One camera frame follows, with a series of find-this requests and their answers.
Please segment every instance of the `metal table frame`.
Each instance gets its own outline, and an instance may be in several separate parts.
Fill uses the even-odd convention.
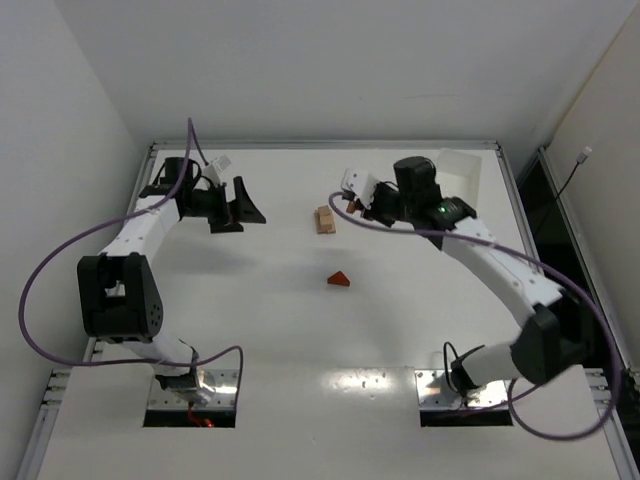
[[[535,258],[539,258],[533,236],[529,228],[526,216],[524,214],[524,208],[518,194],[518,189],[513,176],[513,172],[507,160],[504,149],[496,141],[279,141],[279,142],[228,142],[228,141],[203,141],[201,142],[203,149],[222,148],[222,149],[402,149],[402,148],[423,148],[423,149],[488,149],[494,150],[499,160],[500,169],[505,182],[505,186],[509,195],[511,206],[516,218],[518,229],[520,231],[525,252]],[[160,150],[169,149],[182,149],[184,148],[184,142],[178,141],[159,141],[154,142],[144,154],[138,177],[133,189],[131,200],[129,202],[128,211],[130,212],[134,205],[138,193],[142,185],[145,185],[151,175],[156,156]],[[548,167],[545,166],[545,173],[548,174]],[[603,308],[607,319],[609,319],[610,309]],[[616,341],[619,341],[619,336],[616,335]],[[102,342],[96,342],[95,339],[90,339],[83,359],[99,360],[102,355],[104,345]],[[55,421],[60,409],[60,405],[63,401],[63,396],[68,382],[71,369],[56,368],[52,370],[49,378],[47,388],[42,400],[40,411],[36,418],[35,426],[33,428],[30,441],[27,445],[18,475],[17,480],[36,480],[40,472],[40,467],[44,459],[51,434],[55,425]],[[610,398],[610,392],[606,384],[606,379],[602,375],[600,370],[588,370],[586,371],[589,385],[594,393],[594,402],[598,413],[602,413]],[[635,465],[633,455],[627,443],[620,419],[617,413],[614,414],[612,421],[610,421],[605,428],[605,434],[607,442],[611,450],[611,454],[614,459],[614,463],[618,470],[618,475],[622,480],[640,480],[640,474]]]

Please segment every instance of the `gray wall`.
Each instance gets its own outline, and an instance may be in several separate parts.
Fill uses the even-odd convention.
[[[640,364],[640,7],[593,73],[549,148],[556,183],[593,154],[565,193],[595,259],[631,358]]]
[[[550,138],[637,0],[56,0],[143,144]]]
[[[81,229],[123,213],[141,153],[51,0],[0,7],[0,478],[17,472],[52,365],[18,329],[36,263]],[[37,340],[78,358],[86,344],[75,265],[96,235],[54,261],[27,315]]]

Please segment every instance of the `tabletop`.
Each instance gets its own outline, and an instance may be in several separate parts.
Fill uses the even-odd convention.
[[[183,153],[160,150],[153,174],[164,158]],[[517,426],[421,428],[414,368],[441,368],[447,340],[464,352],[513,339],[515,321],[462,265],[422,238],[370,232],[339,218],[335,234],[316,233],[313,212],[339,189],[346,168],[393,180],[396,160],[423,155],[439,158],[446,195],[466,197],[500,243],[522,250],[494,150],[205,154],[228,156],[224,178],[243,176],[267,224],[211,235],[204,219],[185,219],[166,237],[152,270],[166,328],[203,357],[236,343],[244,348],[236,427],[143,428],[148,366],[76,368],[40,480],[617,478],[601,433],[559,444]],[[350,287],[327,285],[336,271]],[[130,353],[109,345],[103,355]],[[212,368],[236,366],[230,356]],[[371,368],[386,381],[363,388],[359,375]],[[518,409],[555,433],[597,418],[581,367]]]

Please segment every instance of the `red triangular block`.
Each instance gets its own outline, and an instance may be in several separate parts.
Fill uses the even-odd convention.
[[[341,287],[348,287],[351,285],[351,282],[347,278],[347,276],[342,272],[336,272],[327,278],[327,283],[329,285],[339,285]]]

